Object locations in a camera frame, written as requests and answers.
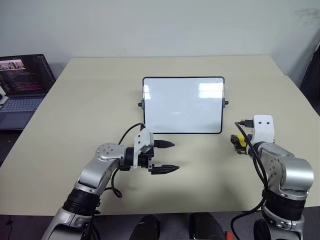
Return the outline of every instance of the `wire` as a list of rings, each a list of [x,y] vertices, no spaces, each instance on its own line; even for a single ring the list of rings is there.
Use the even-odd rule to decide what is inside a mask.
[[[123,136],[121,137],[120,141],[118,142],[118,145],[120,145],[122,143],[122,141],[124,140],[124,138],[126,137],[126,135],[132,130],[134,129],[135,127],[137,126],[144,126],[144,124],[142,122],[139,122],[135,125],[132,125],[127,131],[125,131],[125,133],[123,134]],[[117,168],[113,174],[112,174],[112,177],[111,177],[111,187],[107,187],[104,189],[104,191],[106,190],[112,190],[114,195],[116,195],[118,198],[122,198],[122,193],[120,192],[119,189],[117,189],[115,187],[115,176],[117,174],[117,172],[119,171],[120,169]],[[91,236],[93,237],[94,240],[101,240],[100,238],[100,234],[98,232],[98,229],[96,228],[95,224],[94,224],[94,216],[92,216],[92,219],[90,221],[90,226],[89,226],[89,232],[88,232],[88,237],[89,237],[89,240],[91,240]]]
[[[120,141],[118,142],[118,145],[120,145],[120,144],[122,143],[123,139],[125,138],[125,136],[126,136],[133,128],[135,128],[135,127],[137,127],[137,126],[144,126],[144,124],[143,124],[142,122],[139,122],[139,123],[131,126],[131,127],[123,134],[123,136],[121,137]]]
[[[253,155],[252,155],[252,161],[253,161],[253,165],[254,165],[254,168],[255,168],[255,171],[256,173],[258,174],[259,178],[261,179],[262,183],[263,183],[263,187],[265,190],[268,190],[268,178],[267,178],[267,174],[266,174],[266,170],[261,162],[261,159],[257,153],[257,151],[255,150],[254,146],[252,145],[250,139],[248,138],[247,134],[245,133],[245,131],[243,130],[243,128],[237,123],[235,122],[234,123],[235,126],[240,130],[240,132],[242,133],[246,143],[248,144],[249,148],[251,149]],[[254,207],[253,209],[251,209],[250,211],[247,211],[245,213],[242,213],[242,214],[239,214],[237,216],[235,216],[232,220],[231,220],[231,223],[230,223],[230,226],[231,226],[231,230],[235,236],[235,238],[237,240],[240,240],[240,238],[238,237],[236,231],[235,231],[235,228],[234,228],[234,223],[237,219],[240,219],[240,218],[243,218],[245,216],[248,216],[250,214],[253,214],[255,213],[259,208],[261,208],[264,204],[264,202],[266,201],[266,199],[263,197],[261,202],[256,206]]]
[[[122,141],[124,140],[124,138],[126,137],[126,135],[132,130],[134,129],[135,127],[137,126],[144,126],[144,124],[142,122],[139,122],[135,125],[132,125],[127,131],[125,131],[125,133],[123,134],[123,136],[121,137],[120,141],[118,142],[118,145],[120,145],[122,143]],[[122,193],[120,192],[119,189],[117,189],[115,187],[115,176],[117,174],[117,172],[119,171],[120,169],[117,168],[113,174],[112,174],[112,177],[111,177],[111,187],[107,187],[106,189],[104,189],[105,191],[106,190],[112,190],[114,195],[116,195],[118,198],[122,198]]]
[[[98,229],[96,228],[96,225],[94,222],[92,222],[92,227],[93,227],[93,233],[96,235],[96,240],[101,240],[100,234],[98,232]]]
[[[116,174],[117,174],[117,172],[118,172],[119,170],[120,170],[120,169],[117,168],[117,169],[113,172],[112,177],[111,177],[111,187],[107,187],[107,188],[105,189],[105,191],[106,191],[106,190],[112,190],[113,193],[114,193],[114,195],[116,195],[118,198],[122,198],[122,193],[120,192],[119,189],[117,189],[117,188],[115,187],[115,176],[116,176]]]
[[[260,160],[260,157],[259,157],[257,151],[255,150],[254,146],[252,145],[250,139],[248,138],[247,134],[243,130],[243,128],[237,122],[234,122],[234,124],[240,130],[240,132],[244,136],[245,141],[247,142],[248,146],[250,147],[250,149],[253,153],[252,160],[253,160],[253,165],[254,165],[255,171],[258,174],[259,178],[261,179],[261,181],[264,185],[264,189],[267,190],[268,189],[268,178],[267,178],[266,170]]]
[[[5,225],[9,225],[10,226],[10,231],[9,231],[9,234],[8,234],[8,240],[10,240],[10,235],[12,233],[12,223],[13,222],[14,221],[11,220],[11,215],[10,215],[8,221],[5,223]]]
[[[233,234],[234,234],[234,236],[235,236],[235,238],[236,238],[237,240],[240,240],[240,238],[238,237],[238,235],[237,235],[237,233],[236,233],[236,231],[235,231],[235,228],[234,228],[234,223],[235,223],[235,221],[236,221],[237,219],[240,219],[240,218],[243,218],[243,217],[245,217],[245,216],[248,216],[248,215],[250,215],[250,214],[255,213],[259,208],[261,208],[261,207],[263,206],[265,200],[266,200],[265,198],[262,198],[261,202],[260,202],[255,208],[253,208],[253,209],[251,209],[250,211],[247,211],[247,212],[245,212],[245,213],[239,214],[239,215],[235,216],[234,218],[232,218],[231,223],[230,223],[230,226],[231,226],[231,230],[232,230],[232,232],[233,232]]]

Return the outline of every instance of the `whiteboard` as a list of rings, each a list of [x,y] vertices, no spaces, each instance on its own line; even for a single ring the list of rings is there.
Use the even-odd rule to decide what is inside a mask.
[[[225,79],[145,77],[144,124],[155,134],[219,134]]]

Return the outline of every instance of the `table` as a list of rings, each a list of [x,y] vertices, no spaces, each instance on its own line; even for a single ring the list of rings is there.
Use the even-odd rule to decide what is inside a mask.
[[[306,206],[320,204],[320,118],[269,56],[73,58],[42,101],[0,167],[0,214],[54,215],[82,168],[103,143],[117,143],[143,120],[137,106],[146,76],[223,76],[229,105],[221,134],[157,134],[175,143],[157,149],[154,163],[180,169],[150,175],[119,172],[102,214],[154,214],[248,210],[261,199],[252,160],[238,155],[230,135],[234,121],[270,114],[276,143],[305,158],[315,181]],[[131,147],[137,131],[123,144]]]

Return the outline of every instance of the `black connector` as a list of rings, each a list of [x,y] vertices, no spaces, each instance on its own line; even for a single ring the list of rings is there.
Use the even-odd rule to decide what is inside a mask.
[[[241,126],[245,126],[247,128],[253,128],[254,127],[254,121],[253,120],[238,121],[238,124],[241,125]]]
[[[233,144],[234,146],[234,150],[238,153],[238,154],[247,154],[246,152],[246,146],[241,146],[240,144],[240,140],[239,138],[237,137],[237,135],[231,135],[231,138],[230,138],[230,141],[231,143]]]

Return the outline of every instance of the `laptop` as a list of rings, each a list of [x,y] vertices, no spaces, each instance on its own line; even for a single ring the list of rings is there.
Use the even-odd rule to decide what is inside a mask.
[[[23,130],[55,81],[43,54],[0,57],[0,131]]]

